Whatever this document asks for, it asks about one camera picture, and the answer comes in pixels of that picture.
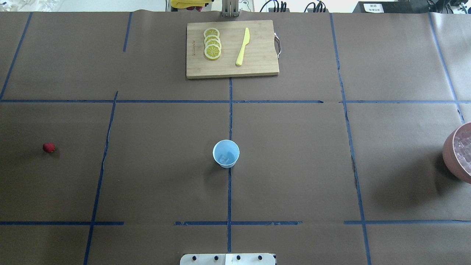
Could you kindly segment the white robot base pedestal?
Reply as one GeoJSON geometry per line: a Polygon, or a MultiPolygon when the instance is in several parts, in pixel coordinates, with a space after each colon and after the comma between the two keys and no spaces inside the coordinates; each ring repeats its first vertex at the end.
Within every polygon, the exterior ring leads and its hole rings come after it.
{"type": "Polygon", "coordinates": [[[180,265],[276,265],[271,253],[185,254],[180,265]]]}

